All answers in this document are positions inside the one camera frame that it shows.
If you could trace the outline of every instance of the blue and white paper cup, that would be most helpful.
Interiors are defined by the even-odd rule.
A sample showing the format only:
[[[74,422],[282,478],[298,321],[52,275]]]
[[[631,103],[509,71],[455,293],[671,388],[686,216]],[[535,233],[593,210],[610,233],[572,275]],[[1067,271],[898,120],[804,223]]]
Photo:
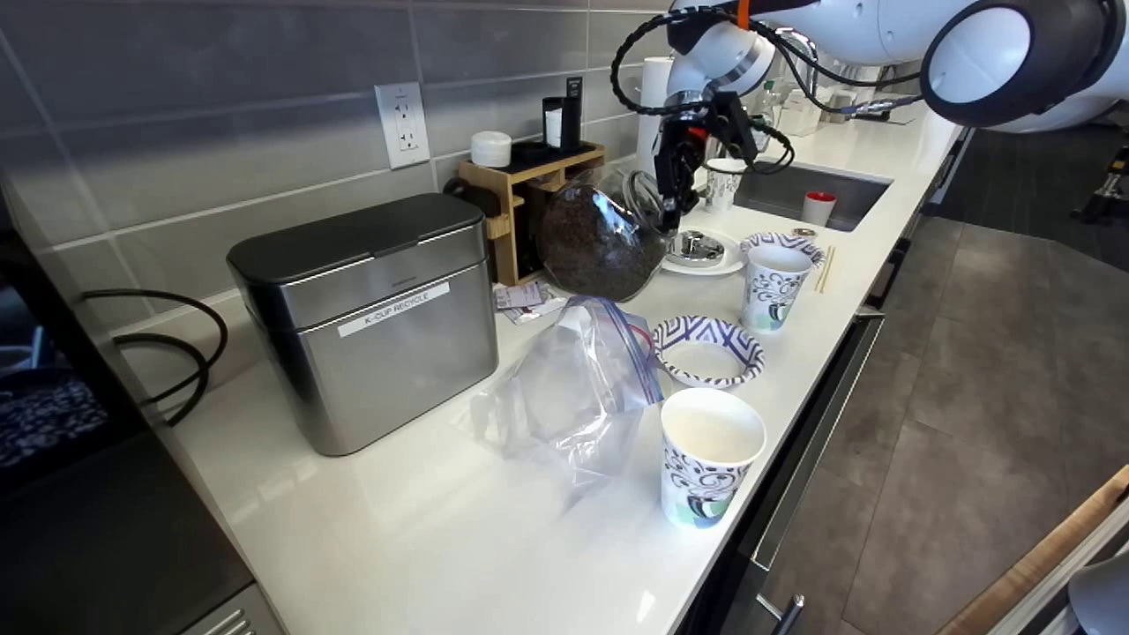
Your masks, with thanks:
[[[802,235],[744,238],[744,331],[777,335],[822,250]]]
[[[663,402],[663,510],[678,525],[716,525],[765,448],[763,415],[719,388]]]

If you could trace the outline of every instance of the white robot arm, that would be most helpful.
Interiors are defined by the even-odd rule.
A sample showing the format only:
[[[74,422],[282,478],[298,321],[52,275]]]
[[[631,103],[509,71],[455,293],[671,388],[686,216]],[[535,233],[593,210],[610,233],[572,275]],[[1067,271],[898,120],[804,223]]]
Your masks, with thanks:
[[[667,39],[680,54],[671,71],[667,107],[638,110],[638,103],[612,87],[631,110],[667,117],[657,176],[667,206],[684,210],[690,206],[684,198],[686,168],[702,167],[702,129],[738,126],[727,117],[716,122],[716,103],[719,95],[744,95],[763,83],[779,47],[777,29],[792,29],[847,63],[881,66],[916,60],[920,95],[939,117],[965,126],[1038,133],[1085,122],[1129,95],[1124,2],[673,0],[650,23],[667,23]]]
[[[763,23],[785,23],[847,63],[920,60],[926,107],[956,122],[1057,129],[1092,120],[1129,93],[1124,0],[751,0]],[[673,9],[739,9],[678,0]],[[758,60],[729,87],[758,83],[770,41],[744,33]],[[732,23],[709,29],[684,56],[716,82],[738,54]]]

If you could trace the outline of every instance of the plastic bag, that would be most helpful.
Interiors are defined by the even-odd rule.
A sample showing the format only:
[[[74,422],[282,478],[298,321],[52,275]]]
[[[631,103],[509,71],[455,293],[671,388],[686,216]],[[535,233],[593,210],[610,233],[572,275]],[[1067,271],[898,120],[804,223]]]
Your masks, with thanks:
[[[584,297],[472,398],[469,415],[497,450],[562,462],[576,487],[590,487],[620,471],[660,398],[646,325]]]

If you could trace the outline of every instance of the wall outlet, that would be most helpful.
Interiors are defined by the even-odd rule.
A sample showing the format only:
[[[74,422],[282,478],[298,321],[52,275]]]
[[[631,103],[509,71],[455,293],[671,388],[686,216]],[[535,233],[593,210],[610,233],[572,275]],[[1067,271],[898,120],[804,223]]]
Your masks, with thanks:
[[[429,158],[419,83],[376,83],[379,126],[391,167]]]

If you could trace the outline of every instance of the gray wall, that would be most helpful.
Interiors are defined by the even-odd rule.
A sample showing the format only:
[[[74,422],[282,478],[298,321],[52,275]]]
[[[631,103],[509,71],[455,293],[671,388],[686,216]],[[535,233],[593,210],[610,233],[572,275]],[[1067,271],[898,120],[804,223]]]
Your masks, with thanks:
[[[584,140],[627,154],[612,47],[667,0],[2,0],[0,167],[76,287],[232,287],[253,233],[436,189],[472,129],[539,133],[584,79]],[[375,83],[419,82],[429,161],[388,168]],[[101,307],[101,325],[146,318]]]

